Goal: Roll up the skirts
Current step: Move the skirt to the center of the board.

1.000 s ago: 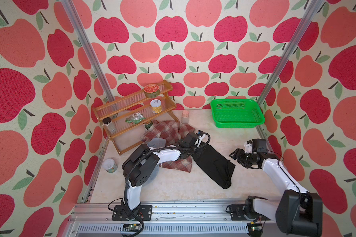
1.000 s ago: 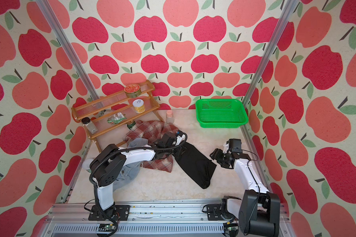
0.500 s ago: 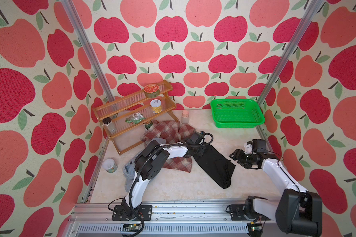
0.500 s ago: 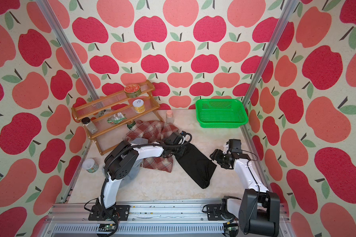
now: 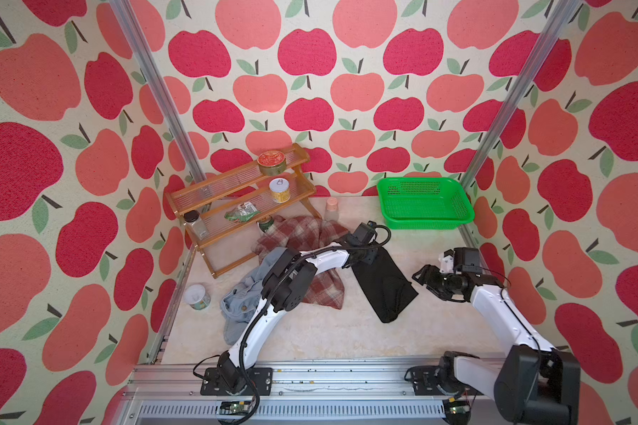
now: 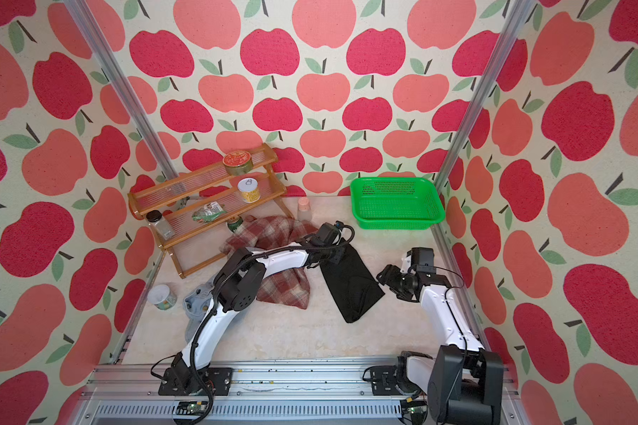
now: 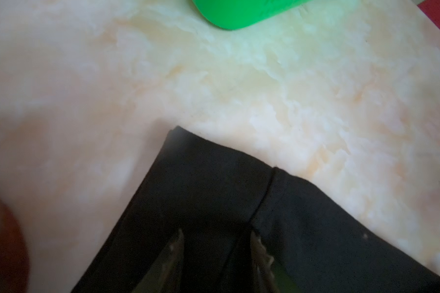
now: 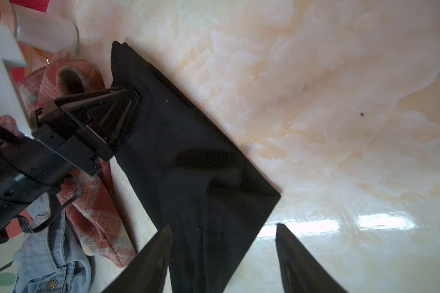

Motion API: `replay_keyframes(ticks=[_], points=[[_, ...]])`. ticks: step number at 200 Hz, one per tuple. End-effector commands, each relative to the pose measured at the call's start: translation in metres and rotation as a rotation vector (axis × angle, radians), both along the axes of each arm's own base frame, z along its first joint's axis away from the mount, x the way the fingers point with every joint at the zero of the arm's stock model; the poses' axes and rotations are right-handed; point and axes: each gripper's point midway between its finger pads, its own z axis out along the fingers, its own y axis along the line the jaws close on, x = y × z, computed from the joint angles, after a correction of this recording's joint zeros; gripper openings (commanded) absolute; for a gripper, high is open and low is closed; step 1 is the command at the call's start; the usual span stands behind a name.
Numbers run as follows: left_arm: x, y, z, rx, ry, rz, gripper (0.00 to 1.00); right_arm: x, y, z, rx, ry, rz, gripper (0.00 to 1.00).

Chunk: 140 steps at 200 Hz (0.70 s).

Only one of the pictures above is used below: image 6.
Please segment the green plastic basket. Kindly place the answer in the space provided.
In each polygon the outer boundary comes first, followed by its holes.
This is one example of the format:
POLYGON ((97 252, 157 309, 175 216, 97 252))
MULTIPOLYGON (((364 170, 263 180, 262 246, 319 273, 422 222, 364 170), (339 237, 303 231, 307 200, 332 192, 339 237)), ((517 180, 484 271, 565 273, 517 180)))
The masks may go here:
POLYGON ((420 177, 362 177, 350 192, 364 230, 428 230, 446 219, 435 185, 420 177))

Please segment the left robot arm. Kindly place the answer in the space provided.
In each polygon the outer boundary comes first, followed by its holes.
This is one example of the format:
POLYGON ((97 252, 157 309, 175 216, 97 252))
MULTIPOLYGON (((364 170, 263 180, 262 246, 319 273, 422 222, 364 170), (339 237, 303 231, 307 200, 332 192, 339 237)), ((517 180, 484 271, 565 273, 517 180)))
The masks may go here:
POLYGON ((341 260, 356 232, 337 221, 324 223, 317 232, 281 248, 261 251, 240 248, 214 277, 211 304, 198 329, 182 352, 172 357, 160 377, 161 396, 214 395, 206 382, 207 368, 216 347, 233 319, 253 304, 264 279, 291 269, 317 267, 341 260))

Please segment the black skirt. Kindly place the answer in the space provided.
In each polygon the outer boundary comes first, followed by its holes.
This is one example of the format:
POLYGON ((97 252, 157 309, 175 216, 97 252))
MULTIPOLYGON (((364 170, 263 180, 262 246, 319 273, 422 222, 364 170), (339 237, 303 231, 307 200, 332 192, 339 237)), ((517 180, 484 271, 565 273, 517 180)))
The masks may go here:
POLYGON ((338 263, 326 261, 320 269, 346 323, 360 320, 385 295, 351 244, 338 263))

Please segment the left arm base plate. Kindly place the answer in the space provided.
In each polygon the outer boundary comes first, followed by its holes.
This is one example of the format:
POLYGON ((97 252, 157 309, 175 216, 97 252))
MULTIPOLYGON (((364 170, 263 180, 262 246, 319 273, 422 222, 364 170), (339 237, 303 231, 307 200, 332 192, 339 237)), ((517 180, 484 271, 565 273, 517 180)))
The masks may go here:
MULTIPOLYGON (((233 375, 232 368, 202 368, 200 379, 216 396, 227 396, 233 375)), ((161 380, 158 394, 161 396, 205 396, 189 368, 168 368, 161 380)))

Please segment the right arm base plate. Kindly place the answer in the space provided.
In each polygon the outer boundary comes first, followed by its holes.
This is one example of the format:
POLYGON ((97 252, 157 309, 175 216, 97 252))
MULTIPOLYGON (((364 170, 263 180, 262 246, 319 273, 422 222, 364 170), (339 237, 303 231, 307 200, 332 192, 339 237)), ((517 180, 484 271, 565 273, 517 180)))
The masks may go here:
POLYGON ((363 372, 362 379, 374 396, 416 398, 427 392, 431 375, 429 368, 374 366, 363 372))

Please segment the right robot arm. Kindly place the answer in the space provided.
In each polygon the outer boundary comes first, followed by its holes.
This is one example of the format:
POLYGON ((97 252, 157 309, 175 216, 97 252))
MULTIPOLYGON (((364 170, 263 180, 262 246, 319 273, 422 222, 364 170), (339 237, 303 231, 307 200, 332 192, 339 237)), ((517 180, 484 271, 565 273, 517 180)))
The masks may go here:
POLYGON ((438 424, 499 424, 503 360, 471 331, 455 300, 459 288, 437 272, 434 250, 410 249, 401 267, 386 266, 377 280, 397 299, 419 304, 441 343, 435 356, 402 352, 395 367, 397 390, 424 394, 426 412, 438 424))

